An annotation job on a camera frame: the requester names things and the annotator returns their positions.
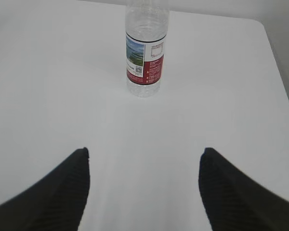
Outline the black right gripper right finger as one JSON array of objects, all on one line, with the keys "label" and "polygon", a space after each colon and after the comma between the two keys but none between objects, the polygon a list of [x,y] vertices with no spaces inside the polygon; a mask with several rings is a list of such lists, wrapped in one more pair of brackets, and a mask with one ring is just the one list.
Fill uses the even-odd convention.
[{"label": "black right gripper right finger", "polygon": [[200,158],[198,187],[214,231],[289,231],[289,201],[248,177],[219,152]]}]

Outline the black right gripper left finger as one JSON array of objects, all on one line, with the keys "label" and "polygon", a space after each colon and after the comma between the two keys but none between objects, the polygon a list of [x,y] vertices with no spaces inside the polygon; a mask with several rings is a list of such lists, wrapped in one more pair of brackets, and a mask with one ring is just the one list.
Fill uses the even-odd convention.
[{"label": "black right gripper left finger", "polygon": [[41,180],[0,205],[0,231],[76,231],[89,190],[89,151],[77,149]]}]

